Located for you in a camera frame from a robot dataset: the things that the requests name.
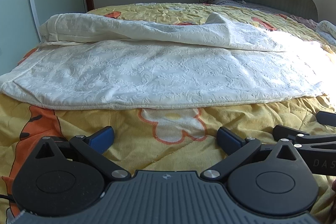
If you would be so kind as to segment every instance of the blue gripper pad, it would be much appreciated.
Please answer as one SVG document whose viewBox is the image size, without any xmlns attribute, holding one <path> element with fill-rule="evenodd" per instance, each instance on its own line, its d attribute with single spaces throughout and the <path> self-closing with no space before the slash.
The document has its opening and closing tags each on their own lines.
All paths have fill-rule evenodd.
<svg viewBox="0 0 336 224">
<path fill-rule="evenodd" d="M 22 211 L 13 224 L 318 224 L 307 212 L 276 219 L 244 210 L 222 184 L 196 172 L 137 171 L 90 208 L 65 217 Z"/>
<path fill-rule="evenodd" d="M 113 128 L 111 126 L 104 127 L 85 138 L 85 142 L 95 151 L 103 154 L 114 142 Z"/>
<path fill-rule="evenodd" d="M 217 143 L 223 151 L 231 155 L 239 148 L 242 148 L 246 141 L 225 127 L 220 127 L 217 131 Z"/>
</svg>

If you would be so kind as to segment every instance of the bed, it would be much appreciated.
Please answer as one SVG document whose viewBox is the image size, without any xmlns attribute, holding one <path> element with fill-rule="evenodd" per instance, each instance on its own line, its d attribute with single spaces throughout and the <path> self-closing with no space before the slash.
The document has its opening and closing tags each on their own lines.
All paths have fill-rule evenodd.
<svg viewBox="0 0 336 224">
<path fill-rule="evenodd" d="M 312 0 L 245 0 L 266 5 L 278 10 L 318 19 Z M 317 41 L 331 62 L 336 48 L 328 44 L 316 32 L 283 14 L 269 14 L 259 10 L 206 4 L 131 4 L 109 6 L 90 11 L 87 16 L 117 18 L 125 22 L 146 21 L 167 26 L 198 26 L 216 13 L 235 23 L 247 23 L 256 29 L 271 32 L 283 31 L 304 42 Z M 51 43 L 30 52 L 15 69 L 15 77 L 4 81 L 0 94 L 0 155 L 5 163 L 0 168 L 0 194 L 11 195 L 11 184 L 20 166 L 43 136 L 70 139 L 79 134 L 86 136 L 111 125 L 115 131 L 115 142 L 104 154 L 108 159 L 134 173 L 143 170 L 197 170 L 201 172 L 223 159 L 226 155 L 216 145 L 216 132 L 225 126 L 242 138 L 255 137 L 263 143 L 273 144 L 272 129 L 277 124 L 299 129 L 310 134 L 336 133 L 336 128 L 317 123 L 318 111 L 335 112 L 332 98 L 327 94 L 314 97 L 300 96 L 269 103 L 238 103 L 224 106 L 174 107 L 154 109 L 150 107 L 83 107 L 64 109 L 62 105 L 48 105 L 45 98 L 26 96 L 14 99 L 11 91 L 20 89 L 26 94 L 27 87 L 20 77 L 38 75 L 31 70 L 31 63 L 39 63 L 43 50 L 81 47 L 78 44 L 62 44 L 62 39 L 51 39 Z M 86 84 L 98 83 L 96 75 L 82 73 Z M 311 210 L 318 220 L 331 223 L 330 214 L 335 193 L 331 190 L 334 177 L 314 175 L 319 185 L 319 197 Z M 0 223 L 8 223 L 19 213 L 17 207 L 0 200 Z"/>
</svg>

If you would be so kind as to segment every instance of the yellow bedspread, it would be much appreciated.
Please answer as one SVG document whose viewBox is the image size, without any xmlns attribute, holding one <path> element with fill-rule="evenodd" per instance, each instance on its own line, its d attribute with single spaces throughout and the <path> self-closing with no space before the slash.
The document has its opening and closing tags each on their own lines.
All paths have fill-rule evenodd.
<svg viewBox="0 0 336 224">
<path fill-rule="evenodd" d="M 321 37 L 290 18 L 259 11 L 216 5 L 150 4 L 111 6 L 91 11 L 106 15 L 120 12 L 119 19 L 147 20 L 166 24 L 202 24 L 212 12 L 256 27 L 271 27 L 291 32 L 304 40 L 318 40 L 333 58 L 332 48 Z M 275 143 L 271 135 L 277 124 L 311 134 L 336 133 L 336 128 L 317 123 L 319 110 L 334 112 L 326 96 L 298 98 L 285 102 L 178 110 L 83 110 L 54 111 L 41 109 L 0 94 L 0 194 L 11 194 L 11 183 L 25 158 L 43 136 L 91 135 L 110 125 L 115 142 L 104 154 L 134 173 L 144 170 L 197 170 L 209 168 L 225 157 L 216 145 L 216 132 L 222 125 L 242 138 Z M 331 223 L 330 210 L 335 193 L 334 177 L 314 175 L 320 190 L 311 213 L 321 222 Z M 0 199 L 0 223 L 18 213 L 15 205 Z"/>
</svg>

